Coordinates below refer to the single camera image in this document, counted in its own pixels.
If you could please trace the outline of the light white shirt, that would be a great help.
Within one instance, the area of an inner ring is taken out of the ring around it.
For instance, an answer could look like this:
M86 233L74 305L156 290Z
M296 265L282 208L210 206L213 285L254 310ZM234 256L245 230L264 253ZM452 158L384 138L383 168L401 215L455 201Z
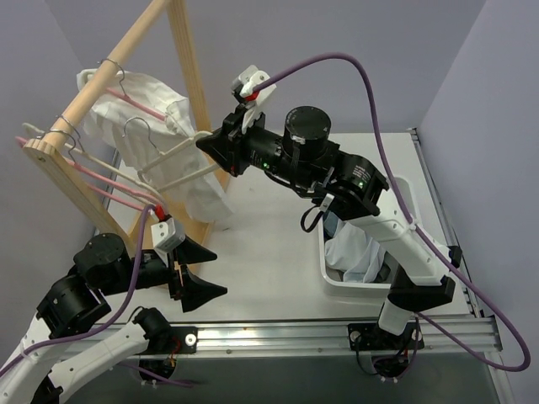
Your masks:
M386 250L379 242L348 222L339 222L324 244L326 265L342 275L345 283L380 284L390 269L384 263Z

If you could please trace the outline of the cream white garment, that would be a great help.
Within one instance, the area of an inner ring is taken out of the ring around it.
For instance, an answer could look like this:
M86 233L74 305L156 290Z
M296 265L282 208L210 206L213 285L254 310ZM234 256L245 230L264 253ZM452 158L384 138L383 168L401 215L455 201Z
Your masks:
M118 72L107 88L121 92L120 78ZM194 144L189 99L143 73L125 72L123 86L135 101L164 114L165 121L104 92L85 115L84 132L116 148L141 181L184 204L190 218L210 223L230 216L232 204L216 175L191 177L210 163Z

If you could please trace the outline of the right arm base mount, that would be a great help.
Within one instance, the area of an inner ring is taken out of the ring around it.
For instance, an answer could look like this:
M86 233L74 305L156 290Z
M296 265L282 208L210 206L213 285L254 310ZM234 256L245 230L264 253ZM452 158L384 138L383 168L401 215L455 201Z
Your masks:
M418 322L409 323L399 335L381 330L374 322L350 323L347 329L360 370L382 381L397 383L425 347Z

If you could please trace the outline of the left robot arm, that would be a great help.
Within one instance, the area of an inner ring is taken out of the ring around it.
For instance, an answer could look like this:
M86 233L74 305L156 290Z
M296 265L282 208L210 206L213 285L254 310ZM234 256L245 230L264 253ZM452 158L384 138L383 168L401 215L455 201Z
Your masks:
M200 279L189 266L217 255L185 238L165 258L153 250L131 258L114 233L90 239L36 308L29 329L1 368L3 403L63 403L90 380L135 354L179 351L181 343L155 307L140 308L119 331L68 360L61 356L111 312L108 295L167 285L184 312L225 295L227 288Z

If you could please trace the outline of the aluminium front rail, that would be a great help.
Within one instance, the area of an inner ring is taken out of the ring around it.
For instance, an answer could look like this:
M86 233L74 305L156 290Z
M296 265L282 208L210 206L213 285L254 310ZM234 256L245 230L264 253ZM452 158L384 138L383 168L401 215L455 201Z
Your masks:
M350 350L347 326L354 320L333 320L315 322L254 322L254 323L182 323L172 327L197 327L197 350L194 354L180 354L194 359L221 358L269 358L269 357L317 357L354 356ZM497 353L502 348L498 327L493 318L471 318L445 316L435 318L435 322L450 334L479 353ZM92 337L71 345L61 356L68 359L91 348L102 339L111 337L120 330L114 325L97 337ZM420 321L425 347L420 354L460 354L466 353L437 328ZM140 358L164 356L143 355Z

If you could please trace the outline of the wooden clothes rack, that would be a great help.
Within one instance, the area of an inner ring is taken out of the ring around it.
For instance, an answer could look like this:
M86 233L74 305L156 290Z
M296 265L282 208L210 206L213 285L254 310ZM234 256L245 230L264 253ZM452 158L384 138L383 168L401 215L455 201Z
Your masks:
M184 96L189 99L190 121L196 132L195 144L198 139L210 132L211 120L206 107L189 17L184 2L153 1L149 3L105 58L118 62L126 72L129 72L125 67L126 62L162 14L166 14L168 17L175 50L178 53L184 75L184 84L187 89ZM81 143L83 135L86 135L83 130L83 119L118 72L117 67L108 61L104 61L101 66L81 71L77 75L78 92L76 97L55 119L52 127L45 131L43 137L25 140L22 147L24 152L41 167L57 188L99 230L118 233L128 249L133 250L135 247L134 233L124 231L100 202L100 197L104 192L97 187L97 182L101 180L101 176L88 169L90 161L73 150L73 147L76 146L91 154L84 149ZM226 192L228 176L207 155L205 156L210 163L209 167L191 174L191 177L198 178L207 173L214 173ZM126 174L140 180L136 170L131 167L130 172ZM109 191L105 194L107 198L133 210L138 210L146 202L160 204L184 223L188 235L197 242L204 242L207 239L213 224L216 222L205 223L194 220L189 217L184 204L174 202L166 194L158 191L165 199L166 204L164 205L145 189L140 189L114 173L111 173L104 181L109 185Z

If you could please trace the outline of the blue denim garment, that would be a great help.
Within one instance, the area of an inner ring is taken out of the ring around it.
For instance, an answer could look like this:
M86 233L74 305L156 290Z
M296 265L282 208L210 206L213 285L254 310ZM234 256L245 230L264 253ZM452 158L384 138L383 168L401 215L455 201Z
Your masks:
M335 238L342 227L342 221L333 212L327 211L324 213L323 237L325 241Z

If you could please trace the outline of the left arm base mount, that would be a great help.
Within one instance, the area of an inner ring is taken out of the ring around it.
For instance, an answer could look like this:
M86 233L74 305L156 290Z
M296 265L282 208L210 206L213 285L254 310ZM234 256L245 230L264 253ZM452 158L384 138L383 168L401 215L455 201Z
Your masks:
M163 359L140 359L138 365L153 374L169 380L178 367L180 354L195 354L197 327L172 327L170 331L150 340L143 355L164 356Z

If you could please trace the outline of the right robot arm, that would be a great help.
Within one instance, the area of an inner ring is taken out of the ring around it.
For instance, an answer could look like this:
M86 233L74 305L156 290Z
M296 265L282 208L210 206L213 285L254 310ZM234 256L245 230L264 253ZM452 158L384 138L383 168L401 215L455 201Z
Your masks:
M248 167L264 171L311 200L321 213L330 211L361 229L396 259L398 270L373 328L379 344L395 346L414 313L452 301L456 283L446 264L456 250L420 238L417 223L406 218L386 175L367 158L341 151L329 140L331 120L324 111L292 109L281 136L265 129L264 116L244 129L245 114L242 109L230 113L221 128L197 140L197 147L233 177Z

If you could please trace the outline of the cream hanger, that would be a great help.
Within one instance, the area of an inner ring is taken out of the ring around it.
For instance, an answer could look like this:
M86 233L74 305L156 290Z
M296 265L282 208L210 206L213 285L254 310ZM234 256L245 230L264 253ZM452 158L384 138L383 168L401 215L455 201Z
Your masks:
M24 131L28 135L36 135L37 138L41 138L41 137L43 137L45 135L45 132L43 130L39 129L37 126L32 125L30 123L24 122L22 124L22 127L24 128ZM135 184L140 189L145 189L153 197L155 197L156 199L159 199L162 204L164 204L164 205L166 204L164 197L162 195L160 195L160 193L156 189L151 187L150 185L147 185L146 183L143 183L142 181L121 172L121 170L119 170L118 168L113 167L112 165L108 164L107 162L104 162L104 161L98 159L97 157L92 156L91 154L88 154L87 152L77 148L76 146L73 147L73 150L74 150L75 153L77 153L78 155L80 155L84 159L86 159L86 160L88 160L90 162L98 164L99 166L111 171L112 173L116 174L117 176L120 176L121 178L127 180L128 182Z

